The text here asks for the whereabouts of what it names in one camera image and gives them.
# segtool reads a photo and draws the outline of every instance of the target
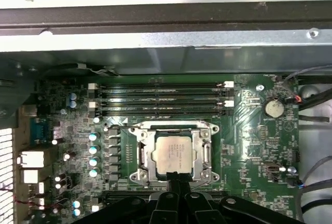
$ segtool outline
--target blue capacitor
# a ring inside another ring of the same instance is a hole
[[[79,209],[74,209],[73,215],[79,216],[81,214],[81,211]]]

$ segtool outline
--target capacitor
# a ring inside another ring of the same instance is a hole
[[[290,166],[290,167],[287,168],[287,172],[290,173],[290,174],[296,174],[297,169],[293,166]]]
[[[66,178],[66,174],[60,174],[59,176],[56,176],[55,178],[54,178],[54,180],[56,181],[56,182],[60,182],[61,180],[63,180],[63,179],[65,179]]]
[[[69,95],[69,99],[70,99],[71,101],[76,100],[76,99],[77,99],[77,95],[76,95],[76,93],[71,93],[71,94]]]
[[[58,144],[61,144],[61,143],[64,143],[63,138],[55,138],[55,139],[52,140],[53,145],[58,145]]]
[[[80,216],[82,209],[81,208],[76,208],[73,210],[73,215],[74,216]]]
[[[76,106],[77,106],[76,101],[70,101],[70,102],[69,102],[69,107],[70,107],[70,108],[75,108]]]
[[[61,189],[63,186],[67,185],[66,180],[62,180],[56,184],[56,189]]]
[[[60,110],[60,114],[62,114],[62,115],[66,115],[66,114],[67,114],[67,110],[66,110],[66,109],[61,109],[61,110]]]
[[[94,145],[94,146],[90,147],[90,149],[89,149],[89,153],[92,154],[92,155],[94,155],[94,154],[96,154],[99,150],[100,150],[99,145]]]
[[[285,106],[279,99],[275,98],[265,104],[264,112],[270,118],[279,118],[284,114]]]
[[[97,166],[99,161],[100,161],[99,157],[94,157],[94,158],[90,159],[89,165],[92,166],[92,167],[95,167],[95,166]]]
[[[74,202],[73,202],[73,207],[74,208],[79,208],[79,207],[81,207],[81,205],[82,205],[82,199],[81,198],[77,198]]]
[[[59,209],[58,209],[58,208],[54,208],[54,209],[52,210],[52,212],[56,215],[56,214],[59,213]]]
[[[89,175],[91,176],[91,177],[96,177],[98,174],[99,174],[99,172],[100,172],[100,170],[99,170],[99,168],[93,168],[92,170],[90,170],[90,172],[89,172]]]
[[[98,124],[98,123],[100,123],[100,121],[102,121],[102,117],[95,117],[95,118],[93,118],[93,123],[95,123],[95,124]]]
[[[90,141],[96,141],[97,138],[99,138],[99,137],[100,137],[100,134],[98,132],[90,133],[89,140]]]
[[[64,153],[63,154],[63,159],[69,160],[69,159],[71,159],[71,158],[73,158],[75,156],[76,156],[76,153],[74,153],[73,151],[71,151],[71,152]]]

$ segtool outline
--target electrolytic capacitor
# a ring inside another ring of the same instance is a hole
[[[90,133],[89,140],[90,141],[96,141],[97,138],[99,138],[99,137],[100,137],[100,134],[98,132]]]
[[[77,198],[74,202],[73,202],[73,207],[74,208],[79,208],[82,206],[83,200],[82,198]]]
[[[76,153],[74,153],[73,151],[66,152],[66,153],[63,154],[63,159],[69,160],[71,158],[74,158],[75,156],[76,156]]]
[[[76,99],[77,99],[77,95],[76,95],[76,93],[71,93],[71,94],[69,95],[69,99],[70,99],[71,101],[76,100]]]
[[[95,167],[95,166],[97,166],[97,164],[99,164],[99,162],[100,162],[100,158],[94,157],[94,158],[90,159],[89,165],[92,167]]]
[[[89,149],[89,153],[92,155],[96,154],[98,151],[100,151],[99,145],[94,145]]]
[[[56,189],[61,189],[63,186],[67,185],[66,180],[62,180],[56,184]]]
[[[95,118],[93,118],[93,123],[98,124],[98,123],[100,123],[100,121],[102,121],[102,120],[103,120],[102,117],[95,117]]]
[[[97,168],[97,167],[95,167],[95,168],[93,168],[92,170],[90,170],[90,172],[89,172],[89,176],[91,176],[91,177],[96,177],[96,176],[99,174],[99,172],[100,172],[100,169]]]
[[[77,106],[76,101],[70,101],[70,102],[69,102],[69,107],[70,107],[70,108],[75,108],[76,106]]]
[[[60,174],[59,176],[56,176],[55,178],[54,178],[54,180],[56,181],[56,182],[60,182],[61,180],[63,180],[63,179],[65,179],[66,178],[66,174]]]
[[[74,216],[80,216],[80,214],[82,213],[82,208],[79,207],[79,208],[76,208],[73,210],[73,215]]]
[[[64,143],[63,138],[55,138],[52,140],[53,145],[58,145],[58,144],[62,144],[62,143]]]

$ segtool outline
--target screw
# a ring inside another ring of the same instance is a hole
[[[190,195],[190,197],[196,199],[196,198],[199,198],[199,194],[197,194],[197,193],[192,193],[192,194]]]
[[[209,136],[209,132],[208,131],[202,131],[201,135],[202,135],[202,137],[208,137]]]
[[[139,199],[134,199],[132,202],[131,202],[131,205],[139,205],[141,203],[141,201]]]
[[[264,90],[264,88],[265,88],[265,87],[264,87],[263,85],[258,84],[258,85],[256,86],[256,91],[261,92],[261,91]]]
[[[146,174],[146,172],[141,172],[140,175],[141,175],[141,177],[142,177],[143,179],[146,179],[146,178],[147,178],[147,174]]]
[[[234,200],[234,199],[232,199],[232,198],[228,198],[228,199],[226,200],[226,202],[229,203],[229,204],[236,204],[236,200]]]
[[[201,176],[204,178],[208,178],[210,176],[210,174],[207,171],[203,171]]]
[[[147,133],[146,132],[141,132],[141,137],[147,137]]]
[[[168,198],[168,199],[173,198],[173,197],[174,197],[174,195],[171,194],[171,193],[169,193],[169,194],[166,195],[166,198]]]
[[[307,31],[307,38],[313,39],[318,37],[320,31],[317,28],[311,28],[310,30]]]

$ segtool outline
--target black cable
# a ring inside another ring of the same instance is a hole
[[[299,120],[311,121],[311,122],[320,122],[320,123],[329,123],[330,122],[329,117],[305,116],[305,115],[299,115]]]
[[[319,104],[322,104],[329,100],[332,100],[332,88],[305,99],[304,103],[299,106],[299,110],[302,111],[317,106]]]
[[[321,189],[328,189],[332,188],[332,179],[319,181],[318,183],[314,183],[308,186],[305,186],[304,188],[301,188],[297,191],[297,194],[295,196],[295,210],[297,215],[299,216],[299,220],[304,222],[303,219],[303,213],[301,209],[301,198],[304,193],[308,193],[311,191],[321,190]]]
[[[285,79],[284,79],[284,83],[286,83],[288,80],[290,80],[291,78],[300,75],[300,74],[304,74],[310,71],[314,71],[314,70],[319,70],[319,69],[324,69],[324,68],[329,68],[332,67],[332,64],[327,64],[327,65],[322,65],[322,66],[316,66],[316,67],[308,67],[299,71],[296,71],[290,75],[288,75]]]
[[[324,206],[324,205],[332,205],[332,199],[321,199],[321,200],[309,202],[308,204],[304,205],[301,208],[302,213],[304,214],[305,212],[309,211],[310,209],[312,209],[314,207],[319,207],[319,206]]]
[[[313,167],[311,167],[311,169],[305,174],[305,176],[302,179],[302,182],[304,183],[304,185],[306,184],[306,181],[308,180],[308,178],[310,177],[310,175],[321,165],[323,165],[324,163],[331,161],[332,160],[332,156],[327,156],[322,158],[321,160],[319,160]]]
[[[332,67],[332,64],[327,64],[327,65],[322,65],[322,66],[316,66],[316,67],[308,67],[308,68],[305,68],[305,69],[302,69],[302,70],[299,70],[299,71],[296,71],[294,73],[291,73],[290,75],[288,75],[282,85],[283,87],[289,91],[293,96],[296,96],[296,94],[288,87],[287,85],[287,82],[292,79],[293,77],[295,76],[298,76],[300,74],[304,74],[304,73],[307,73],[307,72],[310,72],[310,71],[314,71],[314,70],[319,70],[319,69],[324,69],[324,68],[329,68],[329,67]]]

